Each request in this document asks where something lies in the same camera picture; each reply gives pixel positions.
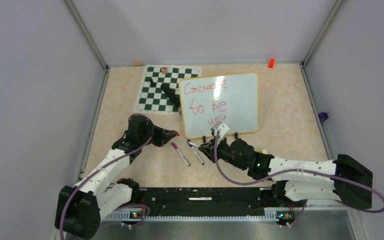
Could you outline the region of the yellow framed whiteboard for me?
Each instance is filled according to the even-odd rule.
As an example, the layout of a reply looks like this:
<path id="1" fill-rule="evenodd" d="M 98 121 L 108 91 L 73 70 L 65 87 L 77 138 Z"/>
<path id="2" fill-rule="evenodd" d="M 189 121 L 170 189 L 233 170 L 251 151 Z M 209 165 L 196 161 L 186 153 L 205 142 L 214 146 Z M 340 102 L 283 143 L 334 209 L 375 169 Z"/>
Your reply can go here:
<path id="1" fill-rule="evenodd" d="M 179 82 L 184 135 L 211 135 L 217 123 L 229 134 L 254 133 L 259 127 L 259 75 L 256 72 L 183 79 Z"/>

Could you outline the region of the red marker pen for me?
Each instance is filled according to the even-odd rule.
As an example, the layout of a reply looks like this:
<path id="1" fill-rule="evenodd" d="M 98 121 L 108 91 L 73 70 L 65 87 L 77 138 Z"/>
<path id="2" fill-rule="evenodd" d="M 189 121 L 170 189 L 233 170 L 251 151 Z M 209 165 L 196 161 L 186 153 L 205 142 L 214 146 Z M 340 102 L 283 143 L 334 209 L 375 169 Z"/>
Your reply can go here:
<path id="1" fill-rule="evenodd" d="M 188 143 L 188 145 L 191 146 L 191 147 L 195 147 L 195 148 L 199 148 L 199 147 L 200 147 L 199 145 L 197 145 L 196 143 L 193 143 L 193 142 L 190 141 L 189 139 L 187 140 L 187 143 Z"/>

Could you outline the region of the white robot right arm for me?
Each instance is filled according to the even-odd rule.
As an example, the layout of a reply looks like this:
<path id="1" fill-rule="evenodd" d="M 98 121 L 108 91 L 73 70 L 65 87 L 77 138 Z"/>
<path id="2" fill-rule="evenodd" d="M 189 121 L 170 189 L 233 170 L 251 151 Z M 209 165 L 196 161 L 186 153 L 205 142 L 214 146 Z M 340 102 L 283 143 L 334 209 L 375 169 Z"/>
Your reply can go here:
<path id="1" fill-rule="evenodd" d="M 225 139 L 212 139 L 198 150 L 212 162 L 223 160 L 245 171 L 253 180 L 274 181 L 273 200 L 279 206 L 291 201 L 326 199 L 357 209 L 372 207 L 373 173 L 346 154 L 325 161 L 293 160 L 255 151 L 240 138 L 231 144 Z"/>

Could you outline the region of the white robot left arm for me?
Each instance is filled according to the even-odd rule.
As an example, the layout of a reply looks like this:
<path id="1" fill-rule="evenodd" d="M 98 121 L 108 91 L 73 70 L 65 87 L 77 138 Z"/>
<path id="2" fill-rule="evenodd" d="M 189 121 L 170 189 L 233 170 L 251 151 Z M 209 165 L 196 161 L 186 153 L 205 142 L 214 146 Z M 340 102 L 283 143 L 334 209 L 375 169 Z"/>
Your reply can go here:
<path id="1" fill-rule="evenodd" d="M 102 220 L 118 207 L 134 207 L 140 202 L 138 185 L 130 179 L 113 182 L 131 165 L 148 145 L 163 147 L 179 136 L 175 130 L 155 125 L 146 115 L 134 113 L 128 118 L 127 130 L 116 140 L 103 160 L 85 178 L 73 186 L 64 186 L 58 195 L 54 226 L 59 239 L 66 234 L 91 239 Z"/>

